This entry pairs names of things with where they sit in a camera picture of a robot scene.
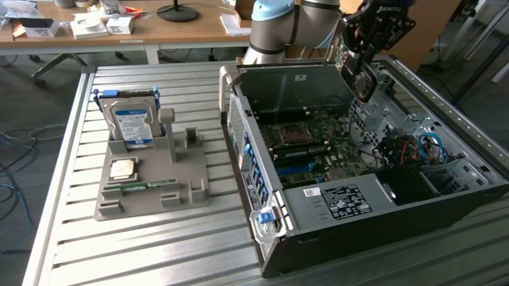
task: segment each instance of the barcode sticker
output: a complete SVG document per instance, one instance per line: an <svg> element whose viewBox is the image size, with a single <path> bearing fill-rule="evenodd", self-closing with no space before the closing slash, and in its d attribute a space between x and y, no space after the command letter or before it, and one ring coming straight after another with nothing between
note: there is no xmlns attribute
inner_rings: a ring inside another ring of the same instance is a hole
<svg viewBox="0 0 509 286"><path fill-rule="evenodd" d="M312 189L304 189L304 194L306 197L314 197L316 195L320 195L320 188L312 188Z"/></svg>

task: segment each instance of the wooden desk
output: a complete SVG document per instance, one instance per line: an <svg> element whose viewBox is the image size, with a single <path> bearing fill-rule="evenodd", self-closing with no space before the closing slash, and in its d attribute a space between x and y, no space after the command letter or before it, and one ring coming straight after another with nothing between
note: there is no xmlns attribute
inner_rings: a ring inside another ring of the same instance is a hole
<svg viewBox="0 0 509 286"><path fill-rule="evenodd" d="M169 1L124 1L129 7L157 11ZM221 0L207 0L207 3L222 5ZM108 35L104 37L75 40L71 28L62 27L55 38L28 38L26 35L12 39L12 28L0 30L0 56L30 54L59 54L107 51L146 51L149 64L158 64L158 50L174 48L218 48L247 46L249 37L230 37L221 23L219 14L231 13L227 10L205 5L194 5L199 18L187 23L173 23L161 19L155 13L151 18L135 20L131 35ZM84 13L84 8L62 9L52 2L39 2L40 13L60 21L74 20L75 13Z"/></svg>
<svg viewBox="0 0 509 286"><path fill-rule="evenodd" d="M223 5L221 0L185 0L183 2L209 3L233 8L230 5ZM165 5L169 5L167 1L147 1L147 10L157 11ZM205 5L190 5L190 7L199 12L199 18L191 22L173 23L157 16L147 20L147 39L150 43L249 41L249 36L231 37L225 32L219 15L233 14L233 12Z"/></svg>

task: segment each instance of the black desk lamp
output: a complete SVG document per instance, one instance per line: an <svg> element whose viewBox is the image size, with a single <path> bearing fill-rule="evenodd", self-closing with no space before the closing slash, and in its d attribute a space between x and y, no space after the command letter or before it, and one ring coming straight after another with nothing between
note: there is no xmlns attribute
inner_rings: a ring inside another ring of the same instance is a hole
<svg viewBox="0 0 509 286"><path fill-rule="evenodd" d="M163 6L158 9L158 16L166 21L187 22L198 18L198 11L187 6L179 6L178 0L174 0L174 5Z"/></svg>

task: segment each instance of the motherboard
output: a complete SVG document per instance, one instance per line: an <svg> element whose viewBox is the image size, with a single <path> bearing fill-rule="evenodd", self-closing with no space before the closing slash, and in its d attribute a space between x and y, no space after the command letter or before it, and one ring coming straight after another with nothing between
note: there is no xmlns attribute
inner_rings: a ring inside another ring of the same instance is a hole
<svg viewBox="0 0 509 286"><path fill-rule="evenodd" d="M285 188L358 176L373 167L349 135L344 110L305 107L258 114L257 121Z"/></svg>

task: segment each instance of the white box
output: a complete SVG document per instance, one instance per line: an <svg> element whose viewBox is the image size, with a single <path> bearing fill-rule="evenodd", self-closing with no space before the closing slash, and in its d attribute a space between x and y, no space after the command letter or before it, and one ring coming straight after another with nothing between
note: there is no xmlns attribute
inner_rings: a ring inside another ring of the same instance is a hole
<svg viewBox="0 0 509 286"><path fill-rule="evenodd" d="M99 21L98 25L94 27L83 27L83 25L79 24L80 20L74 20L71 22L71 29L74 33L74 38L76 40L79 39L87 39L87 38L95 38L102 36L108 36L108 31L106 30L103 22Z"/></svg>
<svg viewBox="0 0 509 286"><path fill-rule="evenodd" d="M59 27L60 25L54 21L50 27L24 27L24 32L30 38L48 38L56 36Z"/></svg>
<svg viewBox="0 0 509 286"><path fill-rule="evenodd" d="M111 34L130 35L134 22L133 17L111 18L106 24L106 28Z"/></svg>

